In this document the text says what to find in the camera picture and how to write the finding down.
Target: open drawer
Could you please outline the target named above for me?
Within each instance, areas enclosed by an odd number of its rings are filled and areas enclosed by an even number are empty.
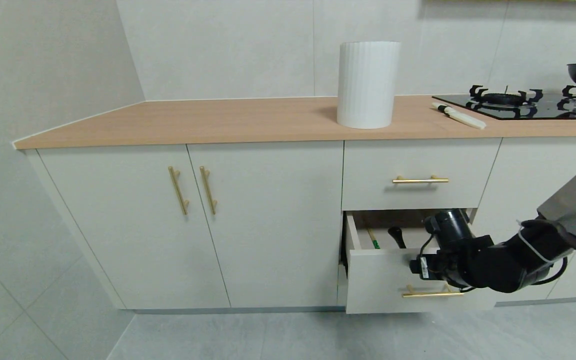
[[[464,294],[444,281],[422,280],[410,272],[415,259],[430,235],[423,218],[436,210],[373,210],[345,214],[345,257],[347,271],[346,313],[418,313],[483,310],[495,305],[489,289]],[[406,248],[400,248],[388,228],[402,228]],[[377,241],[376,249],[373,238]],[[423,250],[436,253],[432,240]],[[420,293],[441,293],[423,296]]]

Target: floor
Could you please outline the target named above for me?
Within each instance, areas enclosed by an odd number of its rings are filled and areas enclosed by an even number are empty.
[[[108,360],[576,359],[576,303],[455,314],[138,314]]]

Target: gold handle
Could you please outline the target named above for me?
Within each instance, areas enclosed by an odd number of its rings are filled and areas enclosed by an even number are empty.
[[[213,194],[210,192],[210,185],[208,184],[208,176],[210,176],[210,171],[206,170],[203,166],[199,166],[201,171],[201,178],[203,179],[203,187],[206,189],[206,195],[208,195],[208,202],[210,203],[210,210],[212,214],[217,214],[215,208],[217,207],[217,200],[213,200]]]
[[[408,292],[401,294],[401,297],[451,297],[451,296],[464,296],[464,292],[457,292],[450,289],[448,283],[446,283],[445,288],[446,291],[438,291],[438,292],[415,292],[412,285],[406,286]]]
[[[392,180],[393,184],[435,184],[447,182],[450,182],[450,178],[437,177],[435,175],[430,176],[430,178],[404,178],[403,176],[397,176],[397,178]]]
[[[176,192],[176,198],[179,200],[179,205],[181,205],[181,211],[184,215],[188,215],[188,205],[190,204],[190,201],[184,200],[184,196],[181,194],[181,190],[179,189],[179,183],[177,182],[179,171],[175,171],[172,166],[169,166],[168,172],[170,173],[170,180],[172,180],[172,185],[174,186],[174,192]]]

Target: drawer front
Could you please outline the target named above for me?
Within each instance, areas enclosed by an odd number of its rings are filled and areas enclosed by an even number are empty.
[[[343,210],[477,208],[500,138],[346,141]],[[448,179],[399,183],[393,180]]]
[[[486,310],[495,305],[493,291],[476,289],[462,296],[404,297],[410,285],[415,292],[446,292],[443,281],[421,280],[409,269],[419,248],[365,249],[366,235],[357,230],[352,214],[345,216],[348,260],[346,313],[420,313]],[[426,248],[424,253],[435,253]]]

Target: ribbed white vase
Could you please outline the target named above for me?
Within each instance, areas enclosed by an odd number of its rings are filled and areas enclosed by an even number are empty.
[[[395,41],[341,44],[336,111],[340,125],[378,129],[391,124],[400,47]]]

